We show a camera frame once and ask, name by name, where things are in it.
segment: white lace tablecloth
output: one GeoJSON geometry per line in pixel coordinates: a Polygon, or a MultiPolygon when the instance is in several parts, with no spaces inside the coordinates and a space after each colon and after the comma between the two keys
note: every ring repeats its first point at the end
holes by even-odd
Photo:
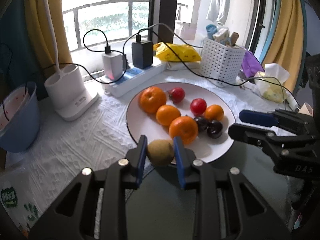
{"type": "MultiPolygon", "coordinates": [[[[250,90],[218,88],[189,71],[161,73],[121,98],[106,95],[100,84],[90,82],[86,86],[99,88],[101,97],[74,122],[62,120],[45,99],[39,102],[41,127],[36,141],[26,152],[8,153],[6,171],[0,174],[0,190],[13,187],[16,191],[18,206],[6,210],[21,230],[31,228],[84,167],[107,168],[135,147],[126,127],[127,106],[139,91],[160,82],[187,82],[209,89],[226,102],[237,122],[243,109],[267,112],[283,108],[250,90]]],[[[147,162],[145,173],[151,168],[147,162]]]]}

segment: blue bowl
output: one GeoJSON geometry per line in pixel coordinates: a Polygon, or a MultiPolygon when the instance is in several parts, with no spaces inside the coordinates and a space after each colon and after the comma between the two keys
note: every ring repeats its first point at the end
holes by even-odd
{"type": "Polygon", "coordinates": [[[23,152],[33,143],[40,127],[36,83],[28,82],[28,102],[0,132],[0,147],[8,152],[23,152]]]}

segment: white plastic basket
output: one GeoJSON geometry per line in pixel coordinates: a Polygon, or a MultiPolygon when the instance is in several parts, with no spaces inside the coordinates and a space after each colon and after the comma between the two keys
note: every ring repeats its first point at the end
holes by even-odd
{"type": "MultiPolygon", "coordinates": [[[[201,52],[201,74],[216,78],[228,83],[234,83],[240,71],[245,49],[233,49],[208,38],[204,39],[201,52]]],[[[224,87],[227,84],[213,81],[216,86],[224,87]]]]}

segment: robotic arm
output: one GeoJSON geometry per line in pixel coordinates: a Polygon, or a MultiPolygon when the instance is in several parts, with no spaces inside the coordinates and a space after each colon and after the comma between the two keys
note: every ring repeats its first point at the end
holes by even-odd
{"type": "MultiPolygon", "coordinates": [[[[126,240],[124,189],[139,188],[146,148],[147,138],[141,136],[137,148],[108,169],[84,168],[33,226],[29,239],[94,240],[98,195],[103,188],[100,239],[126,240]]],[[[179,137],[174,139],[174,152],[180,186],[197,192],[193,239],[221,239],[218,188],[225,203],[225,239],[291,239],[279,216],[239,169],[214,169],[196,159],[179,137]]]]}
{"type": "Polygon", "coordinates": [[[229,128],[232,139],[261,146],[274,162],[276,173],[309,180],[320,178],[320,134],[313,117],[284,110],[271,113],[243,110],[239,118],[255,125],[277,126],[297,135],[278,137],[271,130],[242,124],[229,128]]]}

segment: black charger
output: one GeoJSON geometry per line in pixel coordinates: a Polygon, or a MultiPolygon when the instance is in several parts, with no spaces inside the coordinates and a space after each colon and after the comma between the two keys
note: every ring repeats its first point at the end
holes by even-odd
{"type": "Polygon", "coordinates": [[[137,34],[136,42],[132,43],[132,64],[140,69],[153,64],[153,42],[141,41],[140,34],[137,34]]]}

